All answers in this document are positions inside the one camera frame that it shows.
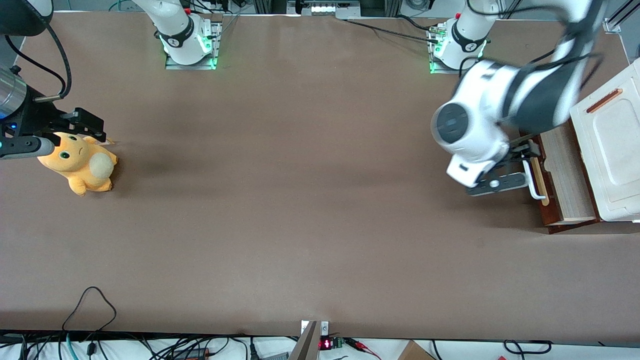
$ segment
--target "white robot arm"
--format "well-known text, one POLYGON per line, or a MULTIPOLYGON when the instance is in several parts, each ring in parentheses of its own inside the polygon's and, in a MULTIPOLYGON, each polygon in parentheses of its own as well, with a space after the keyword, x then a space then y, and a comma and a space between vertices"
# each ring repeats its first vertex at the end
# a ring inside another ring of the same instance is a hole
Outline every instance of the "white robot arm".
POLYGON ((151 18, 164 50, 180 65, 192 65, 211 53, 211 22, 184 11, 180 0, 133 0, 151 18))
MULTIPOLYGON (((552 61, 514 67, 482 60, 470 68, 458 83, 452 99, 433 116, 435 140, 453 155, 447 173, 467 188, 477 186, 483 176, 508 156, 509 139, 500 128, 501 124, 515 126, 532 135, 539 134, 566 122, 569 109, 577 100, 580 80, 604 16, 606 1, 538 2, 542 7, 562 14, 566 25, 552 61)), ((475 19, 478 28, 482 29, 475 37, 484 41, 486 24, 492 23, 497 12, 483 11, 492 6, 470 5, 471 1, 467 0, 467 8, 458 22, 472 26, 465 21, 465 15, 473 14, 471 19, 475 19), (479 20, 483 16, 488 20, 479 20)), ((464 43, 458 45, 459 48, 464 46, 464 43)), ((454 56, 453 50, 444 54, 453 54, 450 57, 456 61, 460 58, 454 56)))

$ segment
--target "metal cylinder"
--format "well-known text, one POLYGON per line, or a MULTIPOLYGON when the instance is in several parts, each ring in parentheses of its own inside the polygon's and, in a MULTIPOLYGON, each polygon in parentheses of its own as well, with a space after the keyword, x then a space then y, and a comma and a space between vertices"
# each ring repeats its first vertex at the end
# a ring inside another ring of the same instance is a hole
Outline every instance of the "metal cylinder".
POLYGON ((27 96, 27 84, 0 65, 0 120, 20 108, 27 96))

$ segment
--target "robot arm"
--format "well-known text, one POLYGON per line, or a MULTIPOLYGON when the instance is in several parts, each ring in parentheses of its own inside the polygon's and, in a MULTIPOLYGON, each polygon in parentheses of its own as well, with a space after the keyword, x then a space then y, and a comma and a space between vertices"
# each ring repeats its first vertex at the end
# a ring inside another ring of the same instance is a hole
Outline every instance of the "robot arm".
POLYGON ((538 2, 565 14, 566 29, 552 61, 518 68, 482 60, 433 116, 435 140, 453 155, 447 173, 467 188, 477 186, 508 155, 509 139, 499 125, 539 134, 565 122, 577 101, 605 0, 538 2))
MULTIPOLYGON (((0 35, 35 36, 45 29, 53 35, 52 13, 51 0, 0 1, 0 35)), ((19 71, 19 67, 0 65, 0 160, 52 153, 60 144, 57 131, 105 141, 102 119, 82 108, 65 113, 53 105, 68 93, 70 78, 60 94, 43 96, 24 82, 19 71)))
POLYGON ((187 15, 180 0, 133 0, 151 18, 164 50, 180 65, 192 65, 212 52, 211 21, 187 15))

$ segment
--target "mounting plate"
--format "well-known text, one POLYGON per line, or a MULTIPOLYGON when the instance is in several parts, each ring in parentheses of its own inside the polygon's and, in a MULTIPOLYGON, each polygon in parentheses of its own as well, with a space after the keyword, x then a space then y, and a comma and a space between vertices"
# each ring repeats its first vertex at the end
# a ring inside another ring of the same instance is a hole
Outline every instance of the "mounting plate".
MULTIPOLYGON (((300 334, 302 334, 303 332, 305 332, 305 329, 307 328, 307 325, 309 324, 309 320, 302 320, 300 325, 301 325, 301 329, 300 329, 300 334)), ((327 336, 329 335, 329 322, 320 322, 320 335, 321 336, 327 336)))

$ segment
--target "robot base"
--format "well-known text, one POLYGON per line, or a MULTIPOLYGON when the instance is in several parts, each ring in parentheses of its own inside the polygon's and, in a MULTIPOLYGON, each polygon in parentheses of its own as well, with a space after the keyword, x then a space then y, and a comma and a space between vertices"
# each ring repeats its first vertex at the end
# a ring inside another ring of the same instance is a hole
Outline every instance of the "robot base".
POLYGON ((220 50, 220 35, 222 33, 222 22, 211 22, 209 19, 204 21, 203 36, 200 39, 200 45, 206 51, 210 51, 202 60, 192 65, 181 65, 173 61, 169 54, 165 51, 166 61, 164 68, 167 70, 216 70, 218 66, 218 52, 220 50))

